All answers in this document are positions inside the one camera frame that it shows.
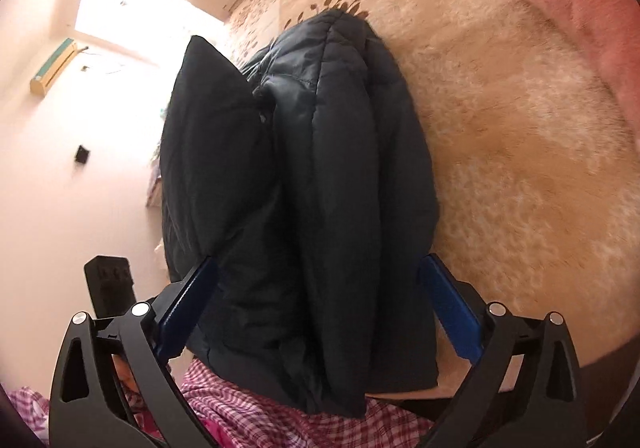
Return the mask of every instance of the bed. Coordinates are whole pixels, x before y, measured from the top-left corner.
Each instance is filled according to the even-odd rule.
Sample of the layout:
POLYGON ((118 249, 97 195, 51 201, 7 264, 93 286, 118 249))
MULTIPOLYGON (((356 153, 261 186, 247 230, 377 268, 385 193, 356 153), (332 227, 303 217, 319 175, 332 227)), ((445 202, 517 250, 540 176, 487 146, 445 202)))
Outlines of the bed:
MULTIPOLYGON (((434 250, 487 301, 565 316, 581 364, 640 332, 636 0, 242 0, 236 65, 327 8, 365 18, 412 90, 442 217, 434 250)), ((468 371, 442 332, 442 398, 468 371)), ((505 388, 513 384, 517 366, 505 388)))

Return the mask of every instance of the blue gripper pad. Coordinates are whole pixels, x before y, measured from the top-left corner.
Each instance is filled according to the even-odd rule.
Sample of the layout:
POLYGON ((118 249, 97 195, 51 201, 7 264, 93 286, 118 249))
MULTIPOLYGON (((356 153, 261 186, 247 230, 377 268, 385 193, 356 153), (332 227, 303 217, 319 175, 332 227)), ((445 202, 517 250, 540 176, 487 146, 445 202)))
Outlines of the blue gripper pad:
POLYGON ((484 306, 484 302, 472 286, 458 282, 436 254, 432 253, 421 260, 418 278, 426 288, 431 305, 456 354, 475 365, 482 356, 482 325, 471 305, 476 307, 477 312, 479 305, 484 306), (465 290, 466 286, 471 288, 472 293, 468 296, 473 302, 465 301, 459 292, 459 289, 465 290))
POLYGON ((183 281, 169 284, 154 300, 158 324, 154 354, 161 365, 180 356, 218 286, 219 277, 218 265, 207 257, 183 281))

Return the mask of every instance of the floral pattern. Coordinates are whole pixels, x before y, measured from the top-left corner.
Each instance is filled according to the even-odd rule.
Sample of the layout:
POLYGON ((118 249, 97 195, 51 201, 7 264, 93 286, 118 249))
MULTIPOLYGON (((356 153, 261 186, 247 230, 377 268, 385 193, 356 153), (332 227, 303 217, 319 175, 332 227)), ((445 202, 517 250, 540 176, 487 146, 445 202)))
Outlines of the floral pattern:
MULTIPOLYGON (((312 16, 315 16, 316 14, 327 11, 327 9, 340 9, 341 11, 347 12, 349 14, 353 14, 362 19, 366 19, 369 16, 369 11, 364 11, 364 10, 360 11, 360 3, 363 0, 353 0, 351 3, 347 2, 346 0, 336 0, 334 5, 332 5, 333 1, 334 0, 324 0, 321 6, 324 9, 320 9, 318 5, 315 3, 309 5, 310 14, 306 18, 310 18, 312 16)), ((306 18, 305 18, 305 11, 302 11, 298 15, 296 24, 299 24, 303 20, 306 20, 306 18)), ((291 25, 291 22, 292 22, 292 19, 289 18, 287 20, 287 23, 284 25, 283 30, 286 30, 287 28, 289 28, 289 26, 291 25)))
POLYGON ((251 54, 257 50, 258 44, 266 44, 277 34, 271 34, 265 41, 260 40, 265 32, 263 18, 272 9, 278 9, 279 0, 244 0, 231 14, 227 23, 230 35, 229 59, 236 65, 246 62, 251 54))

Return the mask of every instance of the black box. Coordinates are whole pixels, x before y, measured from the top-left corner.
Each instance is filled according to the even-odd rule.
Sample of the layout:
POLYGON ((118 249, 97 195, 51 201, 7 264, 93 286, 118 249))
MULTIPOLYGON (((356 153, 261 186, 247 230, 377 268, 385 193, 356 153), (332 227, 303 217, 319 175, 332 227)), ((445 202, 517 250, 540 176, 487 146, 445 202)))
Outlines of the black box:
POLYGON ((84 265, 96 318, 125 314, 136 303, 129 261, 120 256, 96 256, 84 265))

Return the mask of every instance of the plaid shirt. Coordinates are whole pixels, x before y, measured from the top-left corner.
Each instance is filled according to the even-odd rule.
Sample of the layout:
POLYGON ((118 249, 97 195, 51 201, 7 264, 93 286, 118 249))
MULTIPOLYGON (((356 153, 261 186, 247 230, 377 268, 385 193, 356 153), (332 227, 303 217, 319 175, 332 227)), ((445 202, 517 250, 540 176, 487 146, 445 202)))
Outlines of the plaid shirt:
MULTIPOLYGON (((180 390, 223 448, 413 448, 431 427, 430 421, 375 399, 367 399, 362 419, 306 415, 220 379, 198 360, 191 362, 180 390)), ((127 397, 142 430, 160 437, 140 396, 127 397)), ((10 398, 42 435, 47 400, 28 389, 10 398)))

